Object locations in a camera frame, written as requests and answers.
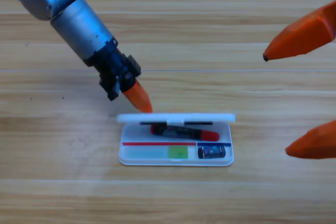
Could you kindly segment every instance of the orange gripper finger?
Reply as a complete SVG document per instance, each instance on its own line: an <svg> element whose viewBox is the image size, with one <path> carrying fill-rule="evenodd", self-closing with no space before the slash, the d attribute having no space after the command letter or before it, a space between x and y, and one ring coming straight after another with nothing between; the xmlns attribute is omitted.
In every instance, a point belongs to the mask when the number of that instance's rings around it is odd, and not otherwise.
<svg viewBox="0 0 336 224"><path fill-rule="evenodd" d="M265 50L265 61L307 54L336 37L336 1L287 26Z"/></svg>
<svg viewBox="0 0 336 224"><path fill-rule="evenodd" d="M128 100L143 113L152 113L152 104L148 97L147 92L144 88L135 81L133 87L131 87L128 91L123 92L123 94L128 98Z"/></svg>
<svg viewBox="0 0 336 224"><path fill-rule="evenodd" d="M289 156L309 159L336 157L336 120L307 132L286 148Z"/></svg>

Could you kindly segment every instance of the white tray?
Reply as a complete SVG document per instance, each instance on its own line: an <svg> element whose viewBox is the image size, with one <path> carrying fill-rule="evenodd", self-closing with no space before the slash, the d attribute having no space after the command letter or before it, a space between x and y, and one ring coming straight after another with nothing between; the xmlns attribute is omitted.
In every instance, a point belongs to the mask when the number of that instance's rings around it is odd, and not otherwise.
<svg viewBox="0 0 336 224"><path fill-rule="evenodd" d="M118 122L126 123L121 135L119 161L124 165L146 166L228 166L234 161L232 137L229 123L235 122L233 114L202 114L202 113L152 113L152 114L122 114ZM169 138L153 135L150 125L141 125L140 122L166 122L169 125L183 125L184 122L212 122L213 125L188 125L193 129L202 129L219 133L218 142L204 142ZM133 146L130 143L165 143L164 146ZM187 148L187 158L169 158L171 146L175 143L195 144ZM200 159L197 151L200 145L224 145L224 158Z"/></svg>

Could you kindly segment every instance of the black battery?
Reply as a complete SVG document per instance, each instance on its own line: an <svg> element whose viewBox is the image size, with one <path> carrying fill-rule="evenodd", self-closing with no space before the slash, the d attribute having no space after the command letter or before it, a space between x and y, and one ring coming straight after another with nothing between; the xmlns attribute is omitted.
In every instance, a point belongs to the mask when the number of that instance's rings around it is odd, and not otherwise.
<svg viewBox="0 0 336 224"><path fill-rule="evenodd" d="M224 146L212 145L198 148L198 158L221 158L225 157L226 151Z"/></svg>

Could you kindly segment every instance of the wood grain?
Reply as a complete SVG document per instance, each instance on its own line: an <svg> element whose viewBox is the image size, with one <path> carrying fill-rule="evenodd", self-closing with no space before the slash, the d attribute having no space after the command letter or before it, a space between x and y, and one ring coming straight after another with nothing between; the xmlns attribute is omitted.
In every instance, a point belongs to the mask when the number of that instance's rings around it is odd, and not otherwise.
<svg viewBox="0 0 336 224"><path fill-rule="evenodd" d="M0 0L0 222L335 223L335 160L285 147L335 119L336 46L264 62L332 0L88 0L143 73L156 112L233 112L230 167L126 167L110 102L48 22Z"/></svg>

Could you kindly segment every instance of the red stripe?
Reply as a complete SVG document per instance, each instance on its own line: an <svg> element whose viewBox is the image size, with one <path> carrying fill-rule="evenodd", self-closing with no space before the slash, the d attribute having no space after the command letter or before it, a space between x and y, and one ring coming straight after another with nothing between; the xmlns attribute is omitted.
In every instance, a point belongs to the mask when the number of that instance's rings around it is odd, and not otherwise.
<svg viewBox="0 0 336 224"><path fill-rule="evenodd" d="M182 145L182 146L196 146L196 143L191 142L123 142L122 145L128 146L171 146L171 145Z"/></svg>

